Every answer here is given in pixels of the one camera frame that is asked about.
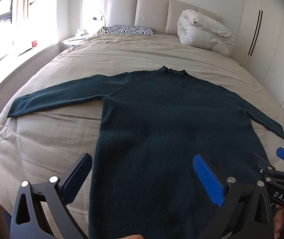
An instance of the white wardrobe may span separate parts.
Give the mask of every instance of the white wardrobe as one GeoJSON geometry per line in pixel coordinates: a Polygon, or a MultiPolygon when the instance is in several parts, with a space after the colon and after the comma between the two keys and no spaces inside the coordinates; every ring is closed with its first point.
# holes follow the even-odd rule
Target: white wardrobe
{"type": "Polygon", "coordinates": [[[231,57],[260,82],[284,110],[283,0],[245,0],[231,57]]]}

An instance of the beige curtain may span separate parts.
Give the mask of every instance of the beige curtain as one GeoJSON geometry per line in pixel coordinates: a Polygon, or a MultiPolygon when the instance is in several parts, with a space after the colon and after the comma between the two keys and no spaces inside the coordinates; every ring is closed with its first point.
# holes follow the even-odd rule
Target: beige curtain
{"type": "Polygon", "coordinates": [[[29,0],[13,0],[13,43],[15,51],[18,54],[22,54],[32,48],[33,40],[30,39],[30,29],[28,26],[28,5],[29,0]]]}

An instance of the white nightstand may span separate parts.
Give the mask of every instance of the white nightstand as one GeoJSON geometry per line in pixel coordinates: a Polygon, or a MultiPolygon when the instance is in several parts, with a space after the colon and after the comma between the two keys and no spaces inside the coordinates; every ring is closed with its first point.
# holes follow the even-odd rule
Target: white nightstand
{"type": "Polygon", "coordinates": [[[66,50],[69,47],[78,45],[82,40],[86,39],[89,36],[90,36],[90,34],[85,34],[85,35],[80,36],[80,37],[71,37],[71,38],[68,38],[66,40],[63,40],[62,41],[63,50],[66,50]]]}

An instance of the finger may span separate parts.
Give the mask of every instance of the finger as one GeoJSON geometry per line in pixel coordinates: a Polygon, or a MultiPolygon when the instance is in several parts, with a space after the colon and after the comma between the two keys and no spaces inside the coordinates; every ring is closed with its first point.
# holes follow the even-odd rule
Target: finger
{"type": "Polygon", "coordinates": [[[280,232],[275,232],[274,233],[274,239],[277,239],[277,238],[279,238],[280,237],[280,232]]]}
{"type": "Polygon", "coordinates": [[[123,237],[123,238],[120,238],[120,239],[144,239],[144,237],[141,236],[141,235],[130,235],[130,236],[123,237]]]}
{"type": "Polygon", "coordinates": [[[283,211],[284,209],[281,208],[274,216],[274,232],[279,232],[284,225],[283,211]]]}

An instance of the headboard panel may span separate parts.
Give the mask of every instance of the headboard panel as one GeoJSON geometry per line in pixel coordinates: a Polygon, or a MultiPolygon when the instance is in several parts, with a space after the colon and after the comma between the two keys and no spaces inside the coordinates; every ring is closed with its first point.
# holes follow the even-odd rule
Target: headboard panel
{"type": "Polygon", "coordinates": [[[222,17],[177,0],[102,0],[101,12],[106,27],[130,25],[153,28],[154,32],[177,35],[182,11],[192,9],[222,23],[222,17]]]}

